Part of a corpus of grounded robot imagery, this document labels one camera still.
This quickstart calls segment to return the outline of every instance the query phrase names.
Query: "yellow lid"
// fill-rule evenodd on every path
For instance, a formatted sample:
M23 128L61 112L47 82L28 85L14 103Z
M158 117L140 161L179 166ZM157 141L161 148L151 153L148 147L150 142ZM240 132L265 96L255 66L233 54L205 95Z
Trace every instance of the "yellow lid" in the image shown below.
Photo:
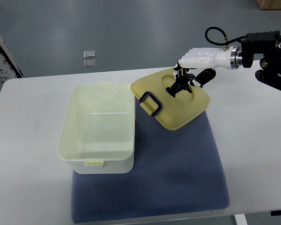
M173 69L166 69L141 79L130 86L141 107L168 130L177 130L207 109L209 95L200 87L190 87L171 96L166 88L175 82Z

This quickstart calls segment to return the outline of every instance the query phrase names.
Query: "concrete floor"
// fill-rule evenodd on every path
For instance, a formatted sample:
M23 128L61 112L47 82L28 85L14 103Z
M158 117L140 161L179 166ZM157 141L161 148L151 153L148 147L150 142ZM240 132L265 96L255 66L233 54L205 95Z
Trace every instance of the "concrete floor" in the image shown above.
M230 39L281 31L281 11L255 0L0 0L0 34L26 77L174 66L193 47L214 47L205 30ZM215 41L222 37L210 32ZM96 67L83 52L96 50ZM248 225L281 225L270 212L247 214ZM233 225L233 217L154 223Z

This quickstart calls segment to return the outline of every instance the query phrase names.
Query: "blue cushion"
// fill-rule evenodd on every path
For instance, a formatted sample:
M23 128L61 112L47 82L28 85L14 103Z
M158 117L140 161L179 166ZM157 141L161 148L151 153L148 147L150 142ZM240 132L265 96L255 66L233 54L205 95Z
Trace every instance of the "blue cushion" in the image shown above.
M133 169L73 171L74 223L224 209L229 194L206 112L169 131L136 100Z

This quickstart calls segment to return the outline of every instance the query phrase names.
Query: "plastic storage box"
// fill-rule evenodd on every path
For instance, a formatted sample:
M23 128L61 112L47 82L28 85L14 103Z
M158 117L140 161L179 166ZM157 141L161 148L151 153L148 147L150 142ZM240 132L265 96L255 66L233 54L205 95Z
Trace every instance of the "plastic storage box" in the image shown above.
M126 173L134 161L135 100L130 85L76 87L58 155L78 173Z

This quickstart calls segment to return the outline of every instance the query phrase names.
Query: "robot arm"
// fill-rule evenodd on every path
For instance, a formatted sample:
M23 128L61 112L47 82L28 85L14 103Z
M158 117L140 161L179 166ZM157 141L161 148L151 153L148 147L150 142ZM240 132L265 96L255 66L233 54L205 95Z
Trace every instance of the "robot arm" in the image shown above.
M224 35L224 43L216 43L208 38L209 30L219 30ZM181 91L191 92L189 86L203 87L215 77L217 67L237 69L239 66L250 68L254 54L263 53L260 60L261 70L255 73L258 81L281 90L281 36L279 31L248 33L246 36L228 41L225 32L217 27L210 27L205 32L205 38L214 45L224 45L225 48L193 48L187 52L175 65L176 82L166 90L173 96ZM240 42L241 48L228 45ZM204 69L195 76L191 69Z

